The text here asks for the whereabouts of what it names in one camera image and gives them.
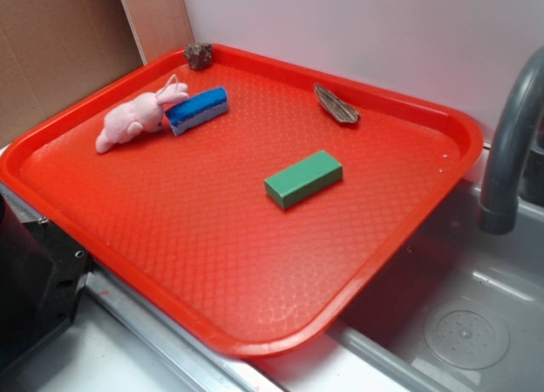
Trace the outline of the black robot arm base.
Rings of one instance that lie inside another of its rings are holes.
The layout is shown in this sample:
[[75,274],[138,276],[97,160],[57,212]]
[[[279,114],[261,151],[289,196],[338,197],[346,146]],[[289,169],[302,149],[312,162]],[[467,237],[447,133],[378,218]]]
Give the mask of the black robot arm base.
[[1,200],[1,374],[71,326],[87,249],[48,220],[22,222]]

